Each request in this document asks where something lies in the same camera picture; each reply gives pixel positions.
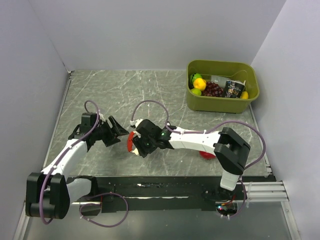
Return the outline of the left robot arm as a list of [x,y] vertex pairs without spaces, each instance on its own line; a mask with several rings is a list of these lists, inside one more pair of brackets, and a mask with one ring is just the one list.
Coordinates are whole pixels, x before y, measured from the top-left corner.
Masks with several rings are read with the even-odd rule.
[[43,219],[63,219],[70,205],[84,197],[95,200],[99,195],[98,181],[91,175],[79,175],[67,182],[72,168],[98,141],[106,147],[128,135],[113,116],[108,120],[97,113],[85,112],[58,156],[41,172],[31,173],[26,180],[25,214]]

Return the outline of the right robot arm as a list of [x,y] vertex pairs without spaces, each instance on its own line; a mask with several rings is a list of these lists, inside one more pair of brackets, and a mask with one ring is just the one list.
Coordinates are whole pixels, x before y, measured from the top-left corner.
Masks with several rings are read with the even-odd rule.
[[160,128],[148,119],[132,120],[134,128],[131,150],[137,156],[146,157],[156,149],[187,149],[214,155],[223,168],[218,193],[230,199],[236,193],[236,185],[244,173],[251,146],[232,128],[198,133],[181,127],[167,125]]

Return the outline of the red dragon fruit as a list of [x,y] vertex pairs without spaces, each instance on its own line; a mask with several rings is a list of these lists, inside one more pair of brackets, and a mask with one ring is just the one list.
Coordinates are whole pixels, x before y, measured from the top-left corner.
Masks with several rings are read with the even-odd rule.
[[206,160],[211,160],[211,159],[216,158],[216,156],[214,154],[211,154],[211,153],[205,152],[205,151],[199,151],[199,154],[202,158],[204,158]]

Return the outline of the green lime lower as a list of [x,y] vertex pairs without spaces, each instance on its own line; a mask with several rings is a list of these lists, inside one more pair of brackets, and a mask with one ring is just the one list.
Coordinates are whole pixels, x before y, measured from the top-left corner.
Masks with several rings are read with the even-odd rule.
[[197,95],[197,96],[201,96],[202,95],[202,91],[198,88],[193,88],[191,89],[191,92],[194,94],[194,95]]

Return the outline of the green lime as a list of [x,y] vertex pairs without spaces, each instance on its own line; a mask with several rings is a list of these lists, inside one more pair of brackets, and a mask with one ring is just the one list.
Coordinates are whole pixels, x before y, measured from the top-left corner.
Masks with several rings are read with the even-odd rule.
[[198,88],[193,88],[191,89],[191,92],[194,94],[194,95],[197,95],[197,96],[201,96],[202,95],[202,91]]
[[196,80],[196,79],[198,79],[198,78],[203,78],[202,77],[202,75],[201,74],[199,74],[199,73],[193,73],[193,74],[191,74],[190,76],[189,76],[189,82],[191,83],[191,84],[193,84],[193,82]]

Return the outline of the yellow lemon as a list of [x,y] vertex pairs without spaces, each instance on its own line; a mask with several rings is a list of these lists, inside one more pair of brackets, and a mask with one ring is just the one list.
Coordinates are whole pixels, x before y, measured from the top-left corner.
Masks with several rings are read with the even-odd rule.
[[200,91],[204,91],[207,87],[207,82],[203,78],[197,78],[193,82],[193,87],[195,89],[199,89]]

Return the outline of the green lime upper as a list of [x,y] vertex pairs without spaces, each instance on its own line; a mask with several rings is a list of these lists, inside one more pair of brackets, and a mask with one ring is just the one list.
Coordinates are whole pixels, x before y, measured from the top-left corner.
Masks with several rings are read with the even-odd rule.
[[191,74],[190,76],[189,76],[189,82],[191,83],[191,84],[193,84],[193,82],[196,80],[196,79],[198,79],[198,78],[203,78],[202,77],[202,75],[201,74],[199,74],[199,73],[193,73],[193,74]]

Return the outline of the dark red grape bunch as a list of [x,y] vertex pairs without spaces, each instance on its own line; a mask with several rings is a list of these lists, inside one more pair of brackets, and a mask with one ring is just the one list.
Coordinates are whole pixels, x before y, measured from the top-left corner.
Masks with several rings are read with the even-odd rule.
[[217,83],[207,81],[205,89],[201,92],[205,97],[222,97],[224,89]]

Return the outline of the black drink carton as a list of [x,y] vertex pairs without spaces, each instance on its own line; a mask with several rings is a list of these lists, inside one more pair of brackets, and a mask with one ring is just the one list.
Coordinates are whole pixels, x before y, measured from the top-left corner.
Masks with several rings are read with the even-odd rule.
[[225,83],[222,97],[239,99],[245,90],[245,84],[240,81],[228,80]]

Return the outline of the small yellow fruit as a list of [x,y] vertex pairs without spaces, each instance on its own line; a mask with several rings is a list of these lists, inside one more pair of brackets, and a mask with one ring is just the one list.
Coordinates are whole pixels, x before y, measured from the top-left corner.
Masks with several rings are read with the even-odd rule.
[[241,96],[240,96],[241,99],[244,99],[244,100],[247,100],[249,99],[249,94],[247,91],[243,91]]

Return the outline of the olive green plastic bin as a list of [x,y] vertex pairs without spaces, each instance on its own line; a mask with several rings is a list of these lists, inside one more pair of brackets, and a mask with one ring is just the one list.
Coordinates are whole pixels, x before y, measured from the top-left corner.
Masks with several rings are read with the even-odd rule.
[[[193,111],[241,114],[260,95],[255,70],[242,62],[197,59],[187,65],[186,102]],[[190,89],[190,76],[200,74],[205,79],[221,76],[245,82],[248,99],[195,95]]]

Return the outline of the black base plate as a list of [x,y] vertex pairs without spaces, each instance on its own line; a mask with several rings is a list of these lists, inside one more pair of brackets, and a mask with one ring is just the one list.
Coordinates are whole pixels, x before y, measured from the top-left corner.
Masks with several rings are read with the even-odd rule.
[[220,202],[242,201],[243,186],[220,188],[218,176],[98,176],[98,191],[81,202],[102,202],[103,213],[117,211],[215,211]]

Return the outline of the aluminium frame rail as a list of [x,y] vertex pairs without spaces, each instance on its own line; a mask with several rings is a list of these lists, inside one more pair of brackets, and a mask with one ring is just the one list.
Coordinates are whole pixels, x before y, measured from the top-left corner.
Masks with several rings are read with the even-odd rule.
[[222,218],[200,209],[134,210],[134,198],[121,202],[129,212],[102,213],[94,201],[74,202],[66,217],[44,225],[22,215],[16,240],[289,240],[281,182],[246,183],[247,200],[235,200],[239,213]]

